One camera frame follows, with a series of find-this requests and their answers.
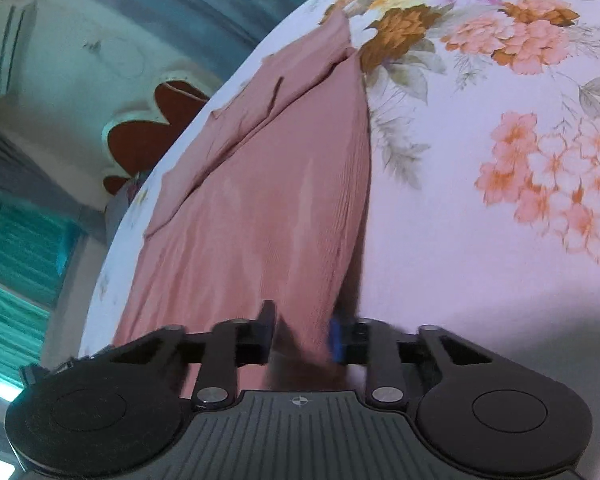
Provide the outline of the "teal window blind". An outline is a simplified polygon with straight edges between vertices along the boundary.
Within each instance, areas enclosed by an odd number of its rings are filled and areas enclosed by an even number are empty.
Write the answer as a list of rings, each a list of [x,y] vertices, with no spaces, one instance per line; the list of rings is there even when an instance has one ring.
[[[20,368],[40,362],[83,239],[74,222],[0,197],[0,399],[6,402],[23,388]]]

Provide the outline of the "floral white bed sheet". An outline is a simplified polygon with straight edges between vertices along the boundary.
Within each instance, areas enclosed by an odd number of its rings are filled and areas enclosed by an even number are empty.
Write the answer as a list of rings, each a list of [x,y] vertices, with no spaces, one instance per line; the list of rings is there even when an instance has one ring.
[[[80,343],[113,344],[163,176],[268,56],[348,20],[370,134],[334,314],[437,325],[600,392],[600,0],[310,0],[222,85],[140,189]]]

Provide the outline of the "pink ribbed shirt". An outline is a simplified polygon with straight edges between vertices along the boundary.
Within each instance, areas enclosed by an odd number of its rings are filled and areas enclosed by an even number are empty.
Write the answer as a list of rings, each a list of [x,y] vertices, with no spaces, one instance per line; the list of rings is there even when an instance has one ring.
[[[268,56],[162,178],[114,340],[206,332],[276,305],[244,389],[340,387],[327,337],[370,185],[368,111],[342,13]]]

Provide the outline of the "white wall air conditioner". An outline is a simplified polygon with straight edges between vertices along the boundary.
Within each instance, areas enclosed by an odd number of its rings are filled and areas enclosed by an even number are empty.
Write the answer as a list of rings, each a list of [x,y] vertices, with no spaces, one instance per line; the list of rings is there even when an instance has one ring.
[[[18,42],[34,9],[34,0],[0,0],[0,98],[8,93]]]

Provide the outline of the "red heart headboard chair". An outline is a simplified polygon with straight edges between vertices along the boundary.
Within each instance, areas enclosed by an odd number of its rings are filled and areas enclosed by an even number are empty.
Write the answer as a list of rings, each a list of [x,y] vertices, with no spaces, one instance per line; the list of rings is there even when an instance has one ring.
[[[146,110],[129,110],[102,129],[105,153],[114,168],[102,178],[109,195],[126,182],[153,170],[209,101],[204,92],[182,78],[168,77],[152,90]]]

